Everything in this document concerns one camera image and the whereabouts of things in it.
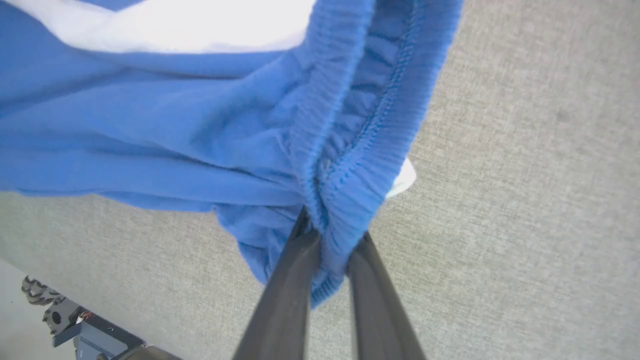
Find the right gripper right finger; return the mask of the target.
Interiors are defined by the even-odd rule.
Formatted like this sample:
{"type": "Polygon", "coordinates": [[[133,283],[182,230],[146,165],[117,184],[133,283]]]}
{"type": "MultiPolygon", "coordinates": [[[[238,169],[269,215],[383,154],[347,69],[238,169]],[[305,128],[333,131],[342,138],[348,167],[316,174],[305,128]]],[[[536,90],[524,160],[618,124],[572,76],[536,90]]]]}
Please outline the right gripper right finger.
{"type": "Polygon", "coordinates": [[[350,255],[353,355],[356,360],[426,360],[398,292],[366,231],[350,255]]]}

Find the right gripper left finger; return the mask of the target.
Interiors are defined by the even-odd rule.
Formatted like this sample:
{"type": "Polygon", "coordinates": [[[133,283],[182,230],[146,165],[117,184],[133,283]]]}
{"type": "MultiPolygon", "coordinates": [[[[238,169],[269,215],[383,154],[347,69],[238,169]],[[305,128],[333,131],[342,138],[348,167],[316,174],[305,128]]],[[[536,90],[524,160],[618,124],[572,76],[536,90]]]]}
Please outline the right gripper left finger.
{"type": "Polygon", "coordinates": [[[321,235],[302,208],[233,355],[234,360],[304,360],[321,235]]]}

